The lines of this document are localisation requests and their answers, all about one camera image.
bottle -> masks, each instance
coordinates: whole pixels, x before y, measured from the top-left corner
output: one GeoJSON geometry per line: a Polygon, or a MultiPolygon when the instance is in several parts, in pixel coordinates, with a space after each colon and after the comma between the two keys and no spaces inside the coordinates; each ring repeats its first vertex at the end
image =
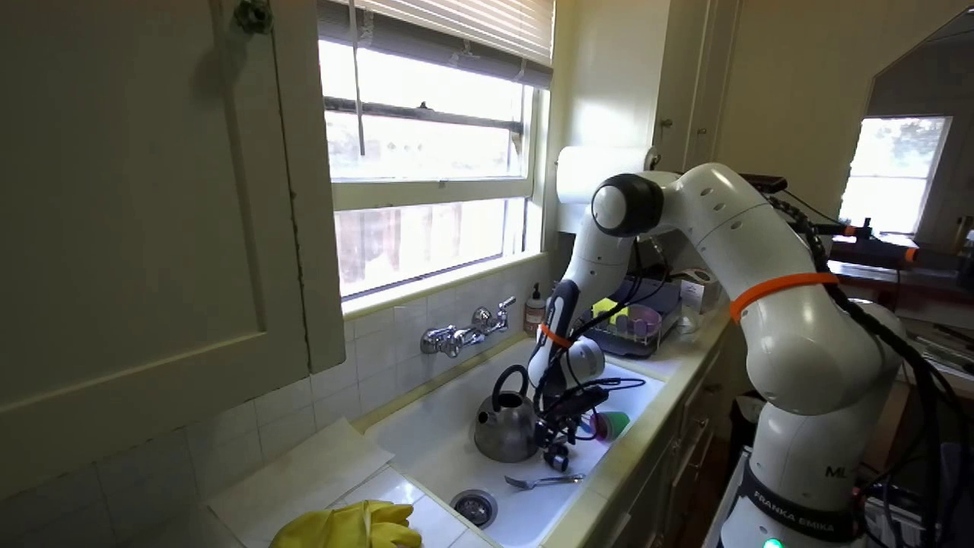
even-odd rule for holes
{"type": "Polygon", "coordinates": [[[532,337],[540,320],[545,320],[545,299],[540,299],[540,286],[536,284],[530,290],[530,299],[523,299],[523,332],[532,337]]]}

drain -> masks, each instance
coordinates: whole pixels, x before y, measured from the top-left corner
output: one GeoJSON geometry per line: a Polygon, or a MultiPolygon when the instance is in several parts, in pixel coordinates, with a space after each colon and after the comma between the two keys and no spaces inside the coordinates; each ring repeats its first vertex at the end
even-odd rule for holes
{"type": "Polygon", "coordinates": [[[450,504],[481,529],[497,518],[497,498],[486,491],[458,491],[450,504]]]}

window blind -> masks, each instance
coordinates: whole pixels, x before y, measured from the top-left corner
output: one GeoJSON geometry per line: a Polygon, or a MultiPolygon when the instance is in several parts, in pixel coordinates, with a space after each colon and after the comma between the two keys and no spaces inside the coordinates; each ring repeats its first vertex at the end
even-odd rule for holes
{"type": "Polygon", "coordinates": [[[320,0],[320,29],[502,80],[552,80],[554,0],[320,0]]]}

orange ring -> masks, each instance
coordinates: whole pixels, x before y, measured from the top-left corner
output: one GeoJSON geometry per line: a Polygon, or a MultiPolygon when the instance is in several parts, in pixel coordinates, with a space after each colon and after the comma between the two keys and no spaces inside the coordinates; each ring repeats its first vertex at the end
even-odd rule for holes
{"type": "Polygon", "coordinates": [[[743,314],[751,302],[759,302],[759,299],[767,299],[767,296],[774,296],[774,293],[784,293],[784,290],[792,290],[792,286],[818,286],[818,284],[841,284],[841,277],[831,273],[831,270],[769,277],[769,281],[763,281],[763,284],[739,293],[739,296],[730,302],[730,320],[736,324],[739,314],[743,314]]]}
{"type": "Polygon", "coordinates": [[[564,336],[558,336],[558,332],[552,332],[552,325],[548,325],[548,324],[540,324],[540,336],[545,336],[554,347],[573,347],[573,342],[568,342],[568,337],[564,337],[564,336]]]}

backsplash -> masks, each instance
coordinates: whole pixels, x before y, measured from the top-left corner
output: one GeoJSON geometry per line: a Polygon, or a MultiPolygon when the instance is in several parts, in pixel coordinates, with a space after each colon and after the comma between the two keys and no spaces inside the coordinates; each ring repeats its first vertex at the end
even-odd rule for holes
{"type": "Polygon", "coordinates": [[[152,540],[152,529],[198,509],[310,432],[338,416],[369,415],[474,354],[464,351],[458,360],[423,355],[421,336],[430,325],[468,325],[477,303],[518,296],[512,325],[497,342],[519,336],[519,303],[532,284],[552,290],[540,260],[347,316],[345,366],[2,498],[0,544],[128,544],[152,540]]]}

